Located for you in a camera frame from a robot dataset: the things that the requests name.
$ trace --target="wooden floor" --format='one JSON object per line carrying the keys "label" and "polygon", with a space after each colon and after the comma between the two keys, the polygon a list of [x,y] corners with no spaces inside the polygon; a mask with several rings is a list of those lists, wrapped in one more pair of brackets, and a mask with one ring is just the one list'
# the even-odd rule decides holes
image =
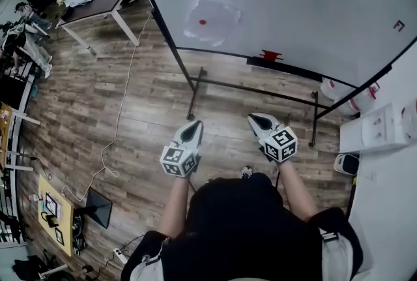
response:
{"label": "wooden floor", "polygon": [[[150,11],[148,1],[139,0],[122,9],[121,15],[138,35]],[[134,47],[111,16],[90,19],[72,28],[93,47],[94,53],[79,46],[64,30],[52,34],[59,38],[46,45],[53,55],[51,76],[38,81],[38,94],[27,109],[28,115],[42,124],[25,124],[21,148],[41,159],[57,190],[68,185],[81,197],[92,175],[102,168],[100,150],[113,139]],[[319,90],[317,82],[251,67],[238,57],[195,52],[181,55],[194,76],[203,65],[208,78],[308,100],[312,91]],[[120,178],[103,172],[93,183],[93,188],[113,202],[109,228],[103,229],[87,219],[83,232],[89,247],[80,257],[69,259],[40,229],[35,204],[20,201],[33,246],[39,250],[47,248],[73,270],[86,263],[97,270],[111,258],[115,247],[155,228],[172,182],[158,160],[163,146],[187,122],[191,96],[189,85],[151,19],[134,55],[116,142],[104,153],[106,164],[119,171]],[[317,145],[311,149],[308,142],[313,108],[215,85],[201,86],[194,109],[195,117],[205,125],[200,147],[203,158],[192,177],[194,186],[197,188],[210,178],[237,177],[247,164],[275,181],[273,164],[257,150],[246,121],[247,114],[254,111],[275,115],[294,130],[300,147],[293,161],[319,207],[346,208],[351,181],[332,170],[339,147],[339,126],[346,119],[336,112],[321,119]],[[20,197],[37,191],[38,176],[43,172],[38,162],[33,162],[33,166],[34,173],[19,172]],[[70,194],[66,196],[75,205],[83,205]],[[138,242],[126,249],[132,251]],[[111,261],[100,278],[118,280],[121,268],[118,259]]]}

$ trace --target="black shirt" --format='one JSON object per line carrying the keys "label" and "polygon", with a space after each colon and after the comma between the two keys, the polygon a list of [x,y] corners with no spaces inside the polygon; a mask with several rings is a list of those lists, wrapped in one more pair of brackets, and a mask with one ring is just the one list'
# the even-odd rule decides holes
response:
{"label": "black shirt", "polygon": [[[185,230],[164,246],[165,281],[321,280],[319,228],[339,232],[352,244],[354,276],[362,264],[358,238],[341,209],[304,222],[283,207],[278,191],[261,173],[249,179],[217,179],[192,197]],[[145,254],[159,253],[165,236],[149,231],[124,266],[129,281]]]}

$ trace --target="black metal frame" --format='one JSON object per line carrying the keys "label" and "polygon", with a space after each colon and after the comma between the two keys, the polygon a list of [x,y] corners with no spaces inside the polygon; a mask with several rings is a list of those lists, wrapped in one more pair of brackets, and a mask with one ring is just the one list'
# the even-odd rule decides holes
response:
{"label": "black metal frame", "polygon": [[[314,102],[310,102],[310,101],[307,101],[307,100],[304,100],[304,99],[299,99],[299,98],[295,98],[295,97],[292,97],[292,96],[282,95],[280,93],[274,93],[274,92],[270,92],[270,91],[254,89],[252,87],[245,87],[245,86],[241,86],[241,85],[237,85],[237,84],[224,83],[222,81],[208,80],[206,78],[203,78],[203,76],[205,76],[205,74],[206,74],[203,67],[200,68],[198,77],[191,77],[189,75],[186,67],[184,66],[184,63],[182,62],[182,59],[181,59],[181,56],[178,53],[178,50],[195,50],[195,51],[198,51],[198,52],[218,53],[218,54],[222,54],[222,55],[233,55],[233,56],[243,57],[243,58],[249,58],[249,57],[244,56],[244,55],[233,54],[233,53],[224,53],[224,52],[216,52],[216,51],[210,51],[210,50],[200,50],[200,49],[193,49],[193,48],[177,47],[175,45],[174,40],[172,39],[171,33],[169,32],[169,29],[168,29],[168,27],[167,27],[167,25],[164,21],[164,18],[161,15],[161,12],[158,8],[158,5],[156,4],[156,1],[155,0],[149,0],[149,1],[151,2],[151,5],[153,7],[152,15],[155,19],[155,22],[158,25],[158,27],[160,28],[168,46],[169,46],[169,49],[172,51],[172,54],[174,55],[175,60],[177,61],[178,65],[180,66],[180,69],[181,69],[182,73],[184,74],[184,77],[186,78],[188,84],[191,87],[191,90],[193,91],[193,96],[192,96],[192,99],[191,99],[191,102],[190,102],[190,107],[188,109],[188,114],[187,114],[187,119],[188,120],[194,120],[194,115],[192,114],[192,110],[193,110],[193,106],[195,104],[195,98],[197,96],[197,92],[198,92],[198,89],[199,89],[199,84],[201,82],[202,83],[214,84],[214,85],[221,85],[221,86],[225,86],[225,87],[232,87],[234,89],[241,89],[241,90],[245,90],[245,91],[256,92],[256,93],[260,93],[262,95],[276,96],[278,98],[292,100],[292,101],[295,101],[295,102],[300,102],[302,104],[307,104],[307,105],[310,105],[310,106],[314,106],[313,136],[311,138],[311,142],[309,143],[310,147],[314,147],[314,145],[315,145],[315,138],[316,138],[316,134],[317,134],[317,121],[322,116],[330,113],[331,111],[334,111],[336,108],[338,108],[339,106],[344,104],[346,101],[348,101],[352,97],[358,95],[363,90],[370,87],[373,83],[378,81],[383,75],[387,74],[392,68],[392,63],[397,61],[417,41],[417,37],[415,37],[414,40],[406,48],[404,48],[404,50],[402,50],[396,57],[394,57],[394,59],[391,62],[389,62],[381,71],[379,71],[376,75],[374,75],[374,77],[370,78],[367,82],[365,82],[361,86],[357,87],[354,91],[352,91],[347,96],[345,96],[342,99],[340,99],[339,101],[337,101],[332,106],[325,106],[325,105],[322,105],[322,104],[319,103],[319,93],[318,92],[313,92],[311,94],[312,98],[314,99]],[[304,70],[304,69],[299,69],[299,70],[303,70],[304,73],[308,72],[308,70]],[[315,76],[320,75],[324,78],[327,77],[327,76],[317,74],[317,73],[314,73],[314,72],[311,72],[311,73],[314,74]],[[342,81],[341,81],[341,83],[353,87],[353,85],[350,85],[348,83],[345,83],[345,82],[342,82]],[[318,113],[319,108],[324,109],[324,111]]]}

